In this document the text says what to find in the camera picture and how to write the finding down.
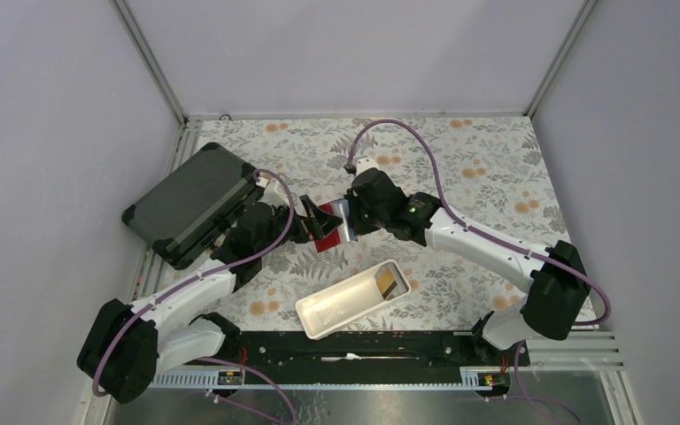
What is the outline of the red card holder wallet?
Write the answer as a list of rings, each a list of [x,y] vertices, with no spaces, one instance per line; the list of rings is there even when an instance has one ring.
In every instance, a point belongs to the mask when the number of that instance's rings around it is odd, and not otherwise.
[[[350,226],[350,203],[346,199],[337,199],[319,205],[322,211],[317,220],[321,225],[321,238],[314,240],[318,253],[328,251],[343,243],[357,242],[358,237]]]

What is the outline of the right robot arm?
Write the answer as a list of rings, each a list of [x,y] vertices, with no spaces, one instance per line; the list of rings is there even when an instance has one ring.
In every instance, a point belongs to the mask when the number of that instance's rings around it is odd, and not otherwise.
[[[537,336],[563,341],[591,292],[574,245],[527,243],[468,224],[444,200],[424,192],[407,195],[377,168],[358,174],[345,192],[349,226],[358,235],[383,229],[398,240],[456,254],[512,283],[523,298],[491,311],[471,332],[477,360],[493,365],[507,349]]]

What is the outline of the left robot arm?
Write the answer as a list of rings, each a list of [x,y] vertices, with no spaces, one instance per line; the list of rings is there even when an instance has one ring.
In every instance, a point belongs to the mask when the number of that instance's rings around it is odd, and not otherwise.
[[[95,396],[121,404],[141,395],[158,372],[211,357],[220,364],[239,352],[221,319],[196,312],[241,289],[262,268],[262,257],[286,242],[324,240],[348,224],[345,200],[316,205],[308,196],[297,214],[290,205],[248,206],[222,245],[195,272],[173,286],[126,304],[117,298],[98,311],[77,358]]]

